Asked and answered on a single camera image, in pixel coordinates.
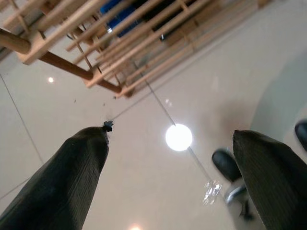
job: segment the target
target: glossy floor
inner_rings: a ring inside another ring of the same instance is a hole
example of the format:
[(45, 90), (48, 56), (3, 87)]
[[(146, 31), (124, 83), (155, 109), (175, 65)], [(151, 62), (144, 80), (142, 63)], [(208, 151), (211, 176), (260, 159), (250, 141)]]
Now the glossy floor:
[[(25, 66), (8, 56), (0, 63), (0, 212), (65, 139), (114, 119), (83, 229), (235, 229), (222, 199), (229, 183), (211, 155), (232, 148), (235, 129), (251, 128), (284, 141), (307, 162), (293, 135), (307, 116), (306, 24), (305, 0), (275, 1), (128, 100), (86, 89), (42, 62)], [(191, 129), (188, 150), (167, 146), (173, 123)], [(209, 180), (223, 187), (205, 206)]]

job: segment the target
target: blue object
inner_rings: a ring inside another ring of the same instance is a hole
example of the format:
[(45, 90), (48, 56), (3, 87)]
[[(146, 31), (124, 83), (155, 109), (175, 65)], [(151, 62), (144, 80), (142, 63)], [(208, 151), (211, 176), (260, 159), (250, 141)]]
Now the blue object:
[[(103, 5), (100, 8), (100, 12), (102, 14), (107, 13), (110, 9), (112, 9), (114, 6), (116, 6), (119, 2), (121, 2), (122, 0), (111, 0), (108, 3), (106, 3), (105, 5)], [(125, 8), (124, 10), (122, 10), (120, 13), (118, 13), (118, 15), (113, 18), (112, 20), (110, 20), (107, 25), (113, 29), (114, 27), (116, 27), (119, 23), (121, 23), (125, 18), (127, 18), (130, 14), (132, 14), (135, 11), (134, 6), (130, 5), (127, 8)], [(140, 21), (134, 21), (132, 24), (130, 24), (129, 26), (127, 26), (125, 29), (123, 29), (119, 34), (118, 37), (122, 37), (123, 35), (125, 35), (126, 33), (128, 33), (130, 30), (132, 30), (135, 26), (137, 26), (140, 23)]]

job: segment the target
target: ceiling light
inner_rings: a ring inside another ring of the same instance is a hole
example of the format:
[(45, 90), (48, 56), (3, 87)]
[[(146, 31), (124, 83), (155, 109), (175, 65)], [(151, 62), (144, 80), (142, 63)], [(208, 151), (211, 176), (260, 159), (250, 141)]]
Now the ceiling light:
[(175, 124), (168, 128), (165, 140), (172, 150), (184, 151), (191, 145), (193, 138), (188, 127), (182, 124)]
[(54, 82), (54, 79), (53, 79), (52, 77), (50, 77), (50, 78), (48, 78), (48, 81), (49, 81), (50, 83), (53, 83), (53, 82)]

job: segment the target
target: wooden beam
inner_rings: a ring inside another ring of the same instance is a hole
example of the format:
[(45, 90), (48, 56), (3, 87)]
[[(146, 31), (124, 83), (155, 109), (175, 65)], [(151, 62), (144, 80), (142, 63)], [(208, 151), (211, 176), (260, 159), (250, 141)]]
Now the wooden beam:
[(26, 54), (31, 48), (29, 41), (0, 29), (0, 45), (18, 53)]
[(130, 14), (125, 20), (123, 20), (120, 24), (118, 24), (116, 27), (114, 27), (111, 33), (106, 34), (102, 36), (97, 42), (94, 42), (92, 46), (90, 46), (87, 50), (85, 50), (84, 54), (77, 57), (73, 63), (78, 64), (83, 60), (83, 58), (87, 55), (89, 55), (91, 52), (99, 48), (101, 45), (103, 45), (105, 42), (107, 42), (112, 37), (119, 34), (123, 29), (125, 29), (127, 26), (129, 26), (131, 23), (142, 17), (146, 12), (151, 10), (153, 7), (155, 7), (158, 3), (160, 3), (163, 0), (148, 0), (145, 2), (142, 6), (140, 6), (135, 12)]
[(16, 26), (19, 25), (19, 17), (26, 16), (34, 8), (39, 8), (47, 0), (28, 0), (19, 10), (17, 10), (12, 16), (4, 21), (3, 27), (7, 30), (13, 30)]
[[(67, 71), (69, 73), (72, 73), (74, 75), (77, 75), (85, 80), (91, 80), (93, 78), (93, 73), (91, 71), (86, 71), (82, 68), (80, 68), (79, 66), (76, 66), (74, 64), (72, 64), (71, 62), (53, 54), (50, 52), (47, 52), (46, 54), (44, 54), (41, 58), (41, 61), (46, 62), (52, 66), (58, 67), (64, 71)], [(109, 89), (113, 92), (121, 92), (121, 87), (113, 85), (112, 83), (108, 82), (108, 81), (101, 81), (99, 82), (100, 86)]]
[(152, 42), (154, 42), (156, 39), (158, 39), (161, 35), (167, 33), (168, 31), (174, 29), (176, 26), (178, 26), (180, 23), (185, 21), (188, 17), (196, 13), (197, 11), (201, 10), (205, 4), (207, 4), (209, 0), (199, 0), (192, 5), (189, 6), (189, 11), (183, 11), (180, 14), (178, 14), (175, 18), (170, 20), (168, 23), (166, 23), (164, 26), (162, 26), (159, 30), (154, 32), (152, 35), (150, 35), (147, 39), (145, 39), (143, 42), (141, 42), (139, 45), (134, 47), (131, 51), (126, 53), (124, 56), (122, 56), (118, 61), (113, 63), (109, 68), (104, 70), (100, 76), (95, 76), (91, 81), (88, 82), (87, 87), (92, 87), (97, 82), (99, 82), (105, 75), (110, 73), (112, 70), (116, 69), (118, 66), (120, 66), (123, 62), (131, 58), (136, 53), (140, 52), (142, 49), (144, 49), (146, 46), (150, 45)]
[(178, 9), (180, 9), (180, 3), (178, 1), (173, 2), (171, 5), (166, 7), (163, 11), (161, 11), (158, 15), (154, 18), (149, 20), (146, 24), (141, 25), (137, 28), (133, 33), (127, 34), (120, 42), (114, 42), (108, 48), (102, 51), (102, 53), (96, 58), (96, 60), (105, 61), (106, 59), (116, 55), (122, 49), (129, 46), (131, 43), (136, 41), (140, 36), (149, 32), (154, 26), (158, 25), (159, 23), (163, 22), (169, 15), (175, 13)]
[(104, 5), (107, 0), (88, 0), (74, 14), (72, 14), (56, 31), (44, 39), (39, 31), (30, 35), (31, 50), (26, 55), (19, 55), (24, 64), (31, 64), (44, 55), (59, 39), (74, 30), (84, 20), (90, 17), (97, 9)]
[(52, 9), (42, 20), (37, 23), (37, 30), (46, 31), (49, 27), (59, 24), (63, 19), (69, 17), (86, 0), (62, 0), (54, 9)]
[(208, 43), (215, 39), (216, 37), (222, 35), (223, 33), (227, 32), (229, 29), (233, 28), (234, 26), (238, 25), (240, 22), (242, 22), (245, 18), (250, 16), (252, 13), (254, 13), (258, 9), (258, 6), (254, 2), (249, 2), (249, 4), (246, 6), (244, 10), (234, 15), (234, 17), (231, 17), (229, 20), (224, 21), (222, 24), (218, 25), (211, 31), (205, 33), (201, 37), (199, 37), (196, 41), (190, 43), (183, 49), (181, 49), (179, 52), (174, 54), (171, 58), (164, 61), (162, 64), (154, 68), (152, 71), (144, 75), (142, 78), (135, 81), (133, 84), (128, 86), (127, 88), (124, 88), (120, 93), (116, 95), (116, 98), (119, 98), (130, 91), (132, 91), (135, 87), (137, 87), (142, 82), (148, 80), (149, 78), (161, 74), (163, 71), (165, 71), (170, 66), (174, 65), (177, 61), (179, 61), (184, 56), (187, 56), (187, 54), (191, 54), (195, 51), (194, 47), (200, 47), (204, 43)]
[(79, 66), (76, 66), (74, 64), (72, 64), (71, 62), (53, 54), (50, 52), (47, 52), (46, 54), (44, 54), (41, 58), (39, 58), (39, 60), (46, 62), (50, 65), (53, 65), (55, 67), (58, 67), (62, 70), (65, 70), (69, 73), (72, 73), (74, 75), (77, 75), (83, 79), (86, 80), (91, 80), (93, 78), (93, 73), (90, 71), (86, 71), (82, 68), (80, 68)]
[(184, 45), (184, 43), (185, 43), (185, 41), (184, 41), (184, 39), (182, 39), (179, 42), (177, 42), (174, 45), (172, 45), (170, 48), (167, 48), (166, 50), (164, 50), (161, 54), (157, 55), (156, 57), (151, 59), (148, 63), (146, 63), (142, 67), (138, 68), (134, 73), (130, 74), (126, 78), (126, 82), (129, 82), (129, 81), (133, 80), (135, 77), (137, 77), (143, 71), (145, 71), (145, 70), (153, 67), (155, 64), (163, 61), (164, 58), (166, 58), (167, 56), (171, 55), (172, 52), (175, 52), (177, 49), (182, 47)]
[(71, 51), (73, 48), (77, 46), (78, 43), (80, 43), (82, 40), (90, 38), (93, 36), (104, 24), (115, 17), (119, 12), (121, 12), (123, 9), (131, 5), (135, 0), (125, 0), (121, 1), (119, 4), (117, 4), (114, 8), (112, 8), (110, 11), (108, 11), (106, 14), (104, 14), (98, 21), (96, 21), (94, 24), (91, 25), (89, 29), (87, 29), (82, 35), (77, 37), (76, 40), (74, 40), (67, 48), (67, 51)]

